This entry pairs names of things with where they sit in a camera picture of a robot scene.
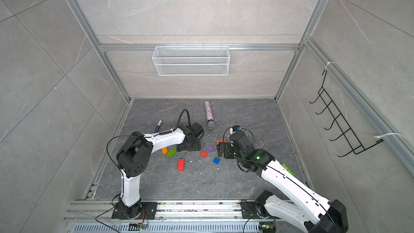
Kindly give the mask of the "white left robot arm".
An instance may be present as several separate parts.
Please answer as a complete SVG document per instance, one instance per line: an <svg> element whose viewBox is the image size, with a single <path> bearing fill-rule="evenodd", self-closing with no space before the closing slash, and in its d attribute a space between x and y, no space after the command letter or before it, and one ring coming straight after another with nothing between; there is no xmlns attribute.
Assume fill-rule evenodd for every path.
<svg viewBox="0 0 414 233"><path fill-rule="evenodd" d="M199 123L191 123L187 109L181 112L176 125L169 130L152 134L136 131L129 135L116 154L122 188L112 218L135 219L149 210L141 204L140 180L154 152L170 146L176 146L178 152L199 151L203 136L204 129Z"/></svg>

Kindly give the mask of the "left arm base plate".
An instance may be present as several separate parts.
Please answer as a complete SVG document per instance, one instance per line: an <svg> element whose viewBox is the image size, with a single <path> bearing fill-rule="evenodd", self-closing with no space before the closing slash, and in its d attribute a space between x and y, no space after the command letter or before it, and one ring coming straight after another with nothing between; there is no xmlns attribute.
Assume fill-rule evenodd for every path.
<svg viewBox="0 0 414 233"><path fill-rule="evenodd" d="M138 220L155 219L157 202L138 202L131 207L127 207L122 201L118 202L112 213L111 219Z"/></svg>

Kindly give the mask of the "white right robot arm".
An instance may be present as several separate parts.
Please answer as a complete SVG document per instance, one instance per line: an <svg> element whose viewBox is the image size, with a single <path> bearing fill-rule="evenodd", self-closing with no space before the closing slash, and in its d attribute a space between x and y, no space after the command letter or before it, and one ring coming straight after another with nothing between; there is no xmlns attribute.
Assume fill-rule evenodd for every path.
<svg viewBox="0 0 414 233"><path fill-rule="evenodd" d="M289 201L264 191L254 202L259 217L278 217L304 233L345 233L349 229L347 211L339 200L330 201L308 188L288 172L268 151L255 148L246 128L229 127L217 145L220 156L234 159L245 173L255 173L278 188Z"/></svg>

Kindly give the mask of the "green block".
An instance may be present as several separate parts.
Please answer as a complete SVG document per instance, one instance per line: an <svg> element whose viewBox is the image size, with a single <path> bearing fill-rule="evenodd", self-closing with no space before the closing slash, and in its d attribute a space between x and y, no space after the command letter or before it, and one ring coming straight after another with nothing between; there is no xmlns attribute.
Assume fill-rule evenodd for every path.
<svg viewBox="0 0 414 233"><path fill-rule="evenodd" d="M176 148L173 148L173 149L171 149L171 150L167 153L167 155L168 155L168 157L172 157L172 156L174 156L176 153L177 153L177 149L176 149Z"/></svg>

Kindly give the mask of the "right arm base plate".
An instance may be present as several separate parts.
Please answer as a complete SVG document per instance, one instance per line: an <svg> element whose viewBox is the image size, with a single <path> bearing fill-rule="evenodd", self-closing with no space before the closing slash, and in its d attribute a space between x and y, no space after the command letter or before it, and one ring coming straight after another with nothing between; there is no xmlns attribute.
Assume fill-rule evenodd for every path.
<svg viewBox="0 0 414 233"><path fill-rule="evenodd" d="M246 200L240 201L241 214L243 219L273 219L264 207L255 202L249 202Z"/></svg>

